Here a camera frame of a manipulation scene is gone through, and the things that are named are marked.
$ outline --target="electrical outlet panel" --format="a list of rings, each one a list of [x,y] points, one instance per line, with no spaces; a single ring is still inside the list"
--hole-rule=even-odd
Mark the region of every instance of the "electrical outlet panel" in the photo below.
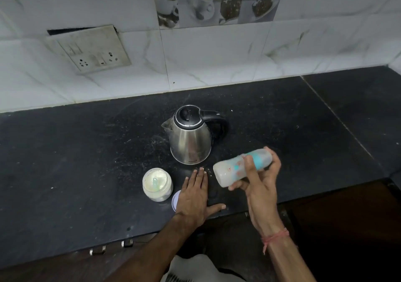
[[[114,26],[102,26],[47,37],[53,52],[73,64],[77,73],[131,64]]]

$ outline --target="purple lid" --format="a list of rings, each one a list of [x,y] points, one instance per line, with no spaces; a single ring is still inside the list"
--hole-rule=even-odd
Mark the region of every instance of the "purple lid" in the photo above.
[[[173,207],[173,210],[176,211],[177,208],[177,202],[178,202],[178,195],[180,195],[181,190],[178,190],[174,195],[173,199],[171,200],[171,207]]]

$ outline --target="electric kettle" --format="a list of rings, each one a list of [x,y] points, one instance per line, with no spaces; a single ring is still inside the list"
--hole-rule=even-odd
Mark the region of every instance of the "electric kettle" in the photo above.
[[[162,127],[168,134],[173,157],[180,163],[195,165],[209,156],[214,141],[225,136],[228,122],[219,112],[185,105],[163,122]]]

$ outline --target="person's left hand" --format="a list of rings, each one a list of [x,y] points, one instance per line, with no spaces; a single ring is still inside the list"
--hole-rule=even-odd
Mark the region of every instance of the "person's left hand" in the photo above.
[[[224,204],[215,204],[207,207],[208,178],[203,168],[194,170],[191,177],[186,177],[180,195],[178,196],[176,214],[188,218],[197,228],[213,213],[226,208]]]

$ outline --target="red thread bracelet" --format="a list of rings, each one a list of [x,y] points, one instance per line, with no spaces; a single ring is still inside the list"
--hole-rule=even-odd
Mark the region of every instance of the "red thread bracelet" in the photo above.
[[[274,240],[278,239],[279,237],[282,237],[284,235],[289,235],[289,232],[287,230],[287,228],[284,228],[283,230],[279,231],[276,234],[273,234],[269,237],[263,237],[262,238],[262,242],[265,246],[263,246],[263,254],[266,253],[266,248],[268,248],[268,245],[273,242]]]

